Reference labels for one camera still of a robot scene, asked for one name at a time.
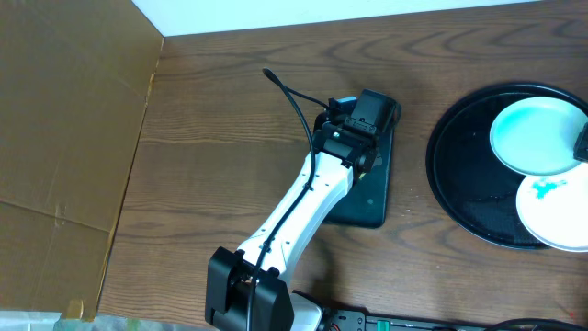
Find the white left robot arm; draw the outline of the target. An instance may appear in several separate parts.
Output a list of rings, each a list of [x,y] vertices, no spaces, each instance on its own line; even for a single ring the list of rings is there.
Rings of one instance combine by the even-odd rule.
[[[205,320],[219,330],[327,330],[328,312],[288,286],[322,223],[378,228],[386,218],[394,131],[379,138],[371,173],[355,178],[341,159],[307,156],[292,187],[236,251],[208,264]]]

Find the white plate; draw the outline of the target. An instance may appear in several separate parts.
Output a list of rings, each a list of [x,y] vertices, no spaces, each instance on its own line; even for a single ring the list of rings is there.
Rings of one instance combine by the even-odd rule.
[[[490,145],[505,166],[525,176],[567,172],[580,162],[573,147],[587,115],[554,97],[531,97],[509,105],[494,119]]]
[[[558,175],[528,176],[515,200],[524,227],[559,250],[587,251],[587,164]]]

